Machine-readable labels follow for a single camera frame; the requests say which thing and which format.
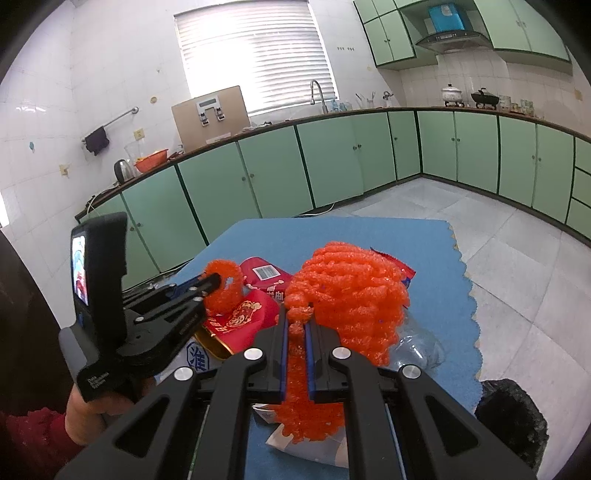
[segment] window blinds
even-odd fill
[[[255,114],[309,102],[314,79],[325,100],[336,98],[306,1],[217,5],[177,15],[176,23],[192,97],[240,85],[246,110]]]

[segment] towel rail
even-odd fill
[[[130,109],[130,110],[127,110],[126,112],[122,113],[122,114],[121,114],[121,115],[119,115],[118,117],[114,118],[113,120],[111,120],[110,122],[108,122],[108,123],[106,123],[106,124],[104,124],[104,125],[102,125],[102,126],[103,126],[103,128],[104,128],[104,127],[108,127],[108,126],[109,126],[110,124],[112,124],[113,122],[116,122],[117,120],[119,120],[119,118],[123,118],[125,115],[128,115],[129,113],[132,113],[132,114],[134,114],[134,115],[135,115],[135,114],[136,114],[136,113],[138,113],[138,112],[139,112],[139,107],[138,107],[138,106],[134,106],[132,109]],[[82,139],[82,143],[84,143],[84,145],[86,145],[86,138],[83,138],[83,139]]]

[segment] dark towel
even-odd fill
[[[105,133],[105,127],[97,128],[84,139],[86,149],[97,156],[101,150],[109,145],[109,139]]]

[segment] pot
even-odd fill
[[[472,94],[472,100],[476,102],[476,107],[478,105],[497,106],[500,98],[492,93],[488,93],[485,88],[481,88],[478,92]]]
[[[463,102],[462,91],[448,83],[446,87],[441,89],[441,95],[444,102]]]

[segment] red snack bag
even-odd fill
[[[402,272],[406,278],[402,279],[402,284],[408,288],[410,286],[410,281],[414,278],[417,272],[415,272],[412,268],[410,268],[407,264],[402,263],[398,258],[393,257],[392,255],[385,254],[383,252],[378,252],[377,250],[371,249],[372,252],[376,252],[378,255],[381,255],[384,258],[387,258],[391,262],[393,262]]]
[[[213,356],[224,360],[249,348],[259,330],[275,325],[278,314],[277,302],[253,290],[233,312],[209,317],[194,336]]]
[[[262,290],[278,301],[283,301],[291,277],[286,271],[261,257],[250,257],[240,264],[244,284],[251,290]]]

